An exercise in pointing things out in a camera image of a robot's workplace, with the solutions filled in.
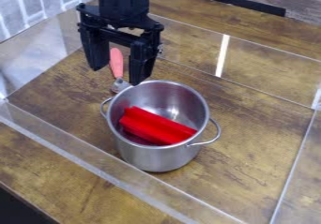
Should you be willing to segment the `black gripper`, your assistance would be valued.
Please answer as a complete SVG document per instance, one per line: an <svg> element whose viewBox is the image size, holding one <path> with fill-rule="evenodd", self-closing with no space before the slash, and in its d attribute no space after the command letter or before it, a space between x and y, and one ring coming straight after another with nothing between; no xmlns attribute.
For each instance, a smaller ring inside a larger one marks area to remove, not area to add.
<svg viewBox="0 0 321 224"><path fill-rule="evenodd" d="M150 0L98 0L98 5L80 3L79 33L83 49L94 71L110 62L110 42L101 30L113 28L142 29L145 32L162 32L165 26L149 17ZM137 40L130 45L130 84L138 85L151 75L159 43Z"/></svg>

